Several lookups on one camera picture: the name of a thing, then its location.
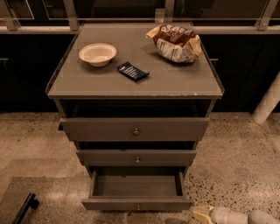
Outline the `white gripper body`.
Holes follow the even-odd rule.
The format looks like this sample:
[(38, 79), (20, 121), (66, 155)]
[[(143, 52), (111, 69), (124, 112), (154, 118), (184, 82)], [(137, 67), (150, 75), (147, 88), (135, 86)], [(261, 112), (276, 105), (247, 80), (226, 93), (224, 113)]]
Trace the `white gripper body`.
[(210, 213), (214, 224), (249, 224), (248, 216), (244, 213), (237, 213), (227, 207), (215, 207)]

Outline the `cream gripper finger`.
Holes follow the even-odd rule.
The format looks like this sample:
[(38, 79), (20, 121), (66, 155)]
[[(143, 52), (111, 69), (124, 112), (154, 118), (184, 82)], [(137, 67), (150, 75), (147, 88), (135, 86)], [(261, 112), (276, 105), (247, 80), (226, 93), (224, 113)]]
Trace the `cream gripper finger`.
[(213, 209), (213, 206), (193, 206), (191, 213), (200, 224), (213, 224), (210, 216)]

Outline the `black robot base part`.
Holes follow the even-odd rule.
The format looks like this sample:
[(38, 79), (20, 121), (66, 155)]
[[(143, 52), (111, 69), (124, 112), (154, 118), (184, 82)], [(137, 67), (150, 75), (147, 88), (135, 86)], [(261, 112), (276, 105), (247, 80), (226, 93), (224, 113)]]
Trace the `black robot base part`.
[(39, 206), (39, 201), (36, 199), (35, 193), (30, 193), (24, 201), (24, 204), (19, 209), (16, 217), (14, 218), (12, 224), (20, 224), (25, 217), (29, 208), (37, 209)]

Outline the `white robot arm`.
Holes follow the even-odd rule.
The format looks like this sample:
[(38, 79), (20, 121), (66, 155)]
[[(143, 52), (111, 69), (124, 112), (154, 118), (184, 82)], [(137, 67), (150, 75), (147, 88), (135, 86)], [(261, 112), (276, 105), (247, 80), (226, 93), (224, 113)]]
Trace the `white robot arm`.
[(261, 210), (245, 214), (224, 206), (194, 206), (191, 212), (201, 224), (280, 224), (279, 220)]

